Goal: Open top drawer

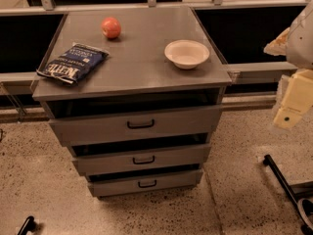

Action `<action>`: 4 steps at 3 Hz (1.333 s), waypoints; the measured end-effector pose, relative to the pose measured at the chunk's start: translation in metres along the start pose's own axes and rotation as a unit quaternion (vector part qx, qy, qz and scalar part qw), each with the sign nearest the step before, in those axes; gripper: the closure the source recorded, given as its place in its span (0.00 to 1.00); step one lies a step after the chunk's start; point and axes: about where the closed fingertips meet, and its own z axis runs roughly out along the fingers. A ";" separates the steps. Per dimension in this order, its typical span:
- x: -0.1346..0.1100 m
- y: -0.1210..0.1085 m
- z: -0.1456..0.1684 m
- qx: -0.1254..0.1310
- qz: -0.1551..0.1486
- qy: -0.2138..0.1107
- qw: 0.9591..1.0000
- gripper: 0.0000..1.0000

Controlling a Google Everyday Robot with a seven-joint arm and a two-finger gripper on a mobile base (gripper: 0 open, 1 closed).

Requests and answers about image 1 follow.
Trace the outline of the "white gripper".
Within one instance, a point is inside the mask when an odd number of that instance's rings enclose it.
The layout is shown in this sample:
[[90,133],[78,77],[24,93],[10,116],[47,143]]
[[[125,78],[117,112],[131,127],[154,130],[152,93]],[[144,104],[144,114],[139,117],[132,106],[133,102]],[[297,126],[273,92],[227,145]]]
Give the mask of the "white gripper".
[[273,123],[282,129],[293,128],[313,106],[313,70],[300,70],[289,78],[289,85]]

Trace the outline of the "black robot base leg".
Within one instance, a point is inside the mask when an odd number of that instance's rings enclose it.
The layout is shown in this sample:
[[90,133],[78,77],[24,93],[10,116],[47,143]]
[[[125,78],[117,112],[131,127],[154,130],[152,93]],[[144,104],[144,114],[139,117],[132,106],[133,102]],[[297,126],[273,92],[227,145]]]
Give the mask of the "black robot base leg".
[[313,181],[289,185],[270,155],[264,157],[263,164],[271,168],[297,211],[303,222],[301,232],[304,235],[313,235],[313,201],[311,200],[313,197]]

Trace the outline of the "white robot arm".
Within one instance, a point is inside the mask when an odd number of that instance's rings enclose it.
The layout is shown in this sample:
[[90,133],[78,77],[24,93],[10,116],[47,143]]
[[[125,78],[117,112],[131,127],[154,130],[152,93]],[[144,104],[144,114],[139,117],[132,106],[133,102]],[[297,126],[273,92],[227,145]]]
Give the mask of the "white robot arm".
[[285,56],[297,67],[296,73],[283,76],[279,83],[282,98],[273,119],[276,127],[291,129],[313,107],[313,0],[263,52]]

